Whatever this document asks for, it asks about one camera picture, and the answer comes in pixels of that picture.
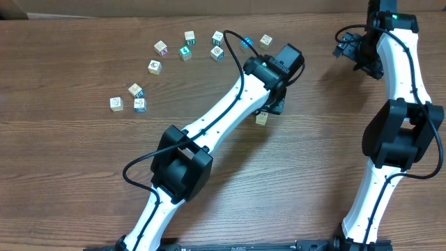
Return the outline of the wooden block letter I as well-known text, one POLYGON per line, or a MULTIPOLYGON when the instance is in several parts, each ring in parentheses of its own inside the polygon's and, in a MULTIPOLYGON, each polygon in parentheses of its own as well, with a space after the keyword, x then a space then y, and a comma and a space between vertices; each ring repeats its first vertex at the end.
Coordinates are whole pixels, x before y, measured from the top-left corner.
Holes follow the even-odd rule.
POLYGON ((260 112, 257 117, 262 117, 262 118, 267 118, 268 117, 268 113, 267 112, 260 112))

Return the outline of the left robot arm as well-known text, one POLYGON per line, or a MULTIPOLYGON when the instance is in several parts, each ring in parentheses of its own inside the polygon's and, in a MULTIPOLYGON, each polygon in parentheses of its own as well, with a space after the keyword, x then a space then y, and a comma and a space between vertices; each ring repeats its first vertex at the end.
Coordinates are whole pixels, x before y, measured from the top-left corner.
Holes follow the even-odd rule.
POLYGON ((204 187, 218 146, 250 114, 282 113, 286 88, 304 65, 291 44, 277 56, 250 57, 231 90, 208 112, 182 130, 171 125, 152 158, 148 203, 134 229, 116 242, 115 250, 157 250, 177 209, 204 187))

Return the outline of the wooden block yellow top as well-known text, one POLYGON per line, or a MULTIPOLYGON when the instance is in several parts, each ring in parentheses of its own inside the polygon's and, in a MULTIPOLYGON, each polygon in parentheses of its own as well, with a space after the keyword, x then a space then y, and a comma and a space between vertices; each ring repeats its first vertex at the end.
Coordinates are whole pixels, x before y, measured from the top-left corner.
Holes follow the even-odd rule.
POLYGON ((266 117, 258 117, 257 116, 255 123, 264 126, 266 124, 266 121, 267 121, 266 117))

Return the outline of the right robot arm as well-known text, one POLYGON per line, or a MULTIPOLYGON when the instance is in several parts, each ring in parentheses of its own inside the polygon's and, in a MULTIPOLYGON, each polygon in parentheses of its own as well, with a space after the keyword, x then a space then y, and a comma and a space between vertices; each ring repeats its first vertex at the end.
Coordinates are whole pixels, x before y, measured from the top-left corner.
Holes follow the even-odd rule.
POLYGON ((432 178, 444 160, 438 129, 445 112, 433 105, 423 84, 416 16, 398 13, 396 1, 370 0, 362 28, 364 35, 338 30, 333 54, 383 78, 387 101, 364 131, 364 176, 329 250, 391 250, 390 241, 378 240, 378 227, 398 182, 432 178))

